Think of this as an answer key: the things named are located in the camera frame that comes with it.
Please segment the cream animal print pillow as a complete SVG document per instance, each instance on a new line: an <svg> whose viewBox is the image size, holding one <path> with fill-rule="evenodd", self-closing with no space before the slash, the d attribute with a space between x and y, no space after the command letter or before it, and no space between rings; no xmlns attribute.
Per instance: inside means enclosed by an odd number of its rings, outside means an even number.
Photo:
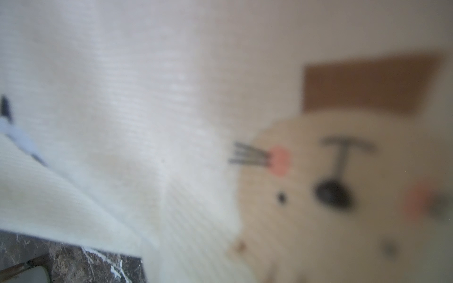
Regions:
<svg viewBox="0 0 453 283"><path fill-rule="evenodd" d="M450 283L451 1L2 1L1 228L151 283Z"/></svg>

